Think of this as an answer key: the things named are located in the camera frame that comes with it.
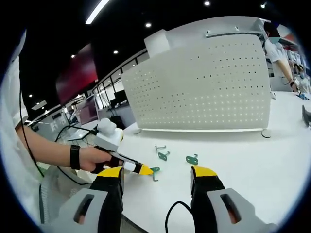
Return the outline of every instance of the hand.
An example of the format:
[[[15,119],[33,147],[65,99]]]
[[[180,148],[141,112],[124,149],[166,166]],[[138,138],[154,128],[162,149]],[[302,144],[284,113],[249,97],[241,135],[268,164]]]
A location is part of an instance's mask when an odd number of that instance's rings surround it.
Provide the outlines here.
[[[293,92],[299,92],[298,87],[296,86],[296,83],[294,82],[294,84],[292,85],[292,90]]]
[[[110,161],[111,155],[94,147],[80,148],[80,168],[85,171],[94,171],[97,163]]]

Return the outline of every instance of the person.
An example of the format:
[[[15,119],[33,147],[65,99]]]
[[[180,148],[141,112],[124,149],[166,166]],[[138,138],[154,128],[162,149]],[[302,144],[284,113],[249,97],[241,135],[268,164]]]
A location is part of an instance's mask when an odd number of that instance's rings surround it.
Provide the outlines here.
[[[301,93],[310,94],[311,93],[311,87],[310,87],[310,81],[308,76],[305,75],[304,68],[302,65],[298,65],[298,88]]]
[[[12,189],[25,211],[35,223],[40,223],[39,186],[42,179],[30,157],[22,124],[28,114],[21,98],[19,107],[19,53],[26,33],[16,44],[11,63],[0,88],[0,149],[2,162]],[[70,145],[51,142],[24,126],[29,148],[36,161],[70,167]],[[95,164],[110,161],[111,155],[96,148],[80,148],[80,168],[93,171]]]
[[[291,89],[294,92],[299,92],[292,76],[292,71],[286,56],[286,51],[279,43],[280,35],[276,26],[270,22],[265,22],[263,27],[267,33],[267,36],[269,37],[269,39],[265,41],[264,47],[268,57],[271,60],[274,76],[286,78]]]

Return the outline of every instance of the white tabletop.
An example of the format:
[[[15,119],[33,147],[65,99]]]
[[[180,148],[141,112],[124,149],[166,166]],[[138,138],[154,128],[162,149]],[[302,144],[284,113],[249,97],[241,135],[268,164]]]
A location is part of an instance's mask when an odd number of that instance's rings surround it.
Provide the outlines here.
[[[268,129],[260,132],[176,133],[138,131],[133,124],[124,131],[118,152],[148,165],[158,166],[158,182],[134,173],[125,176],[123,214],[150,233],[162,233],[167,211],[178,200],[188,205],[190,167],[186,156],[198,154],[199,166],[213,169],[226,188],[233,188],[251,202],[266,223],[279,224],[301,194],[311,164],[311,130],[302,121],[302,105],[311,101],[290,92],[276,92],[271,100]],[[167,146],[165,162],[155,144]],[[194,232],[191,215],[176,206],[169,218],[169,231]]]

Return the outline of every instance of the black wristband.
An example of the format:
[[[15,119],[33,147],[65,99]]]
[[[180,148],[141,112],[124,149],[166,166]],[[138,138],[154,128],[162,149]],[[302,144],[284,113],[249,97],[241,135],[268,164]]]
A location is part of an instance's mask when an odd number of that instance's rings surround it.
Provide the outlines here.
[[[77,145],[71,145],[70,147],[70,167],[75,170],[80,170],[80,147]]]

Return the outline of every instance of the monitor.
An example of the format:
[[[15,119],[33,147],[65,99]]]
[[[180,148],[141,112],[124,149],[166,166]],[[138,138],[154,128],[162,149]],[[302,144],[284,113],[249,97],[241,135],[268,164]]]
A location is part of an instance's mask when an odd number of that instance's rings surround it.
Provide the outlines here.
[[[56,90],[61,105],[76,97],[97,80],[91,45],[86,45],[56,80]]]
[[[91,121],[98,120],[98,113],[95,104],[94,95],[88,97],[83,102],[77,104],[77,113],[81,125],[87,124]]]
[[[116,102],[117,103],[121,103],[121,102],[127,100],[127,96],[126,96],[125,90],[116,92],[115,93],[115,97],[116,97]]]

